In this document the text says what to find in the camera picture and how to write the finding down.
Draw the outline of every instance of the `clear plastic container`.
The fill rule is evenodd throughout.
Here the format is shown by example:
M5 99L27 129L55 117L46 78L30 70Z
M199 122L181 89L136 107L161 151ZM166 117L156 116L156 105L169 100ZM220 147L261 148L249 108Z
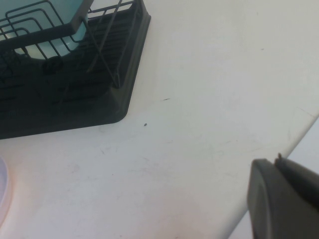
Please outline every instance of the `clear plastic container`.
M0 157L0 225L4 222L11 203L11 182L6 163Z

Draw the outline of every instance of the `dish drying rack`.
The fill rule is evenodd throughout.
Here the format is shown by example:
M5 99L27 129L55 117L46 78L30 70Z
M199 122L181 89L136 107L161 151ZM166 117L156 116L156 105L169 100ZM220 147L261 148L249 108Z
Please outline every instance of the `dish drying rack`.
M38 24L40 31L34 33L16 29L10 17L0 20L0 36L16 34L0 41L0 139L115 123L126 116L151 16L143 0L84 10L91 3L84 1L68 24L51 5L61 25L41 29ZM71 35L82 23L85 37L75 41ZM11 31L4 32L8 24ZM70 50L65 36L79 46ZM59 38L70 51L64 57L51 43ZM44 41L50 42L55 57L41 51L38 44ZM32 59L29 45L36 45L44 60ZM16 53L17 48L24 54Z

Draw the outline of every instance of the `white surface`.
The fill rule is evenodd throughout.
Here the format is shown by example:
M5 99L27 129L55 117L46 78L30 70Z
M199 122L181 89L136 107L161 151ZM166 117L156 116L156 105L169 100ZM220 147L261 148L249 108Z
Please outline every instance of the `white surface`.
M319 174L319 120L311 127L306 136L289 155L289 159ZM252 229L247 212L229 239L252 239Z
M317 1L145 3L123 121L0 141L14 188L1 239L226 238L252 159L287 156L313 123Z

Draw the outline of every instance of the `light blue plate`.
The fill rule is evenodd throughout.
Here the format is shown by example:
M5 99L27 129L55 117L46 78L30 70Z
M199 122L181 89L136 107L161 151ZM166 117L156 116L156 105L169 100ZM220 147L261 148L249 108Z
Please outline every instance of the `light blue plate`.
M10 11L12 9L16 9L19 7L23 7L32 3L36 3L36 2L39 2L39 0L0 0L0 19L5 18L5 13L7 11ZM53 6L55 7L56 11L58 12L58 14L60 15L61 19L63 20L65 24L71 21L74 14L78 11L78 8L81 6L82 2L83 0L51 0L51 3L53 4ZM54 24L54 26L62 25L61 21L59 20L59 18L53 11L51 5L47 2L43 2L28 8L24 8L19 11L15 11L13 13L10 13L8 17L12 17L12 16L15 16L27 11L35 10L38 8L43 9L47 13L52 23ZM48 29L52 27L51 23L49 22L45 14L41 11L36 11L36 12L28 13L22 16L14 17L14 18L11 18L10 21L16 22L29 17L35 18L43 29ZM5 25L5 24L8 24L7 20L0 22L0 25ZM37 23L32 20L24 21L14 25L15 29L20 27L26 28L30 33L40 30ZM3 31L12 30L11 26L3 27L2 29ZM86 32L85 25L81 24L77 33L73 35L73 39L76 41L82 40L85 35L85 32ZM19 31L17 34L24 35L26 34L26 32ZM7 33L6 37L7 38L16 37L16 34ZM0 36L0 41L1 40L5 40L5 37ZM70 50L74 50L79 45L79 43L75 43L71 39L71 37L64 37L63 40ZM51 43L53 44L53 46L56 48L56 50L59 52L61 56L65 56L70 53L70 51L65 47L61 39L52 40ZM40 43L39 47L41 48L41 50L43 51L43 53L45 54L47 58L57 56L55 50L53 49L53 47L50 45L49 42ZM26 49L30 57L35 59L44 59L43 55L41 54L41 52L35 45L27 46ZM18 54L24 53L22 49L16 49L15 51Z

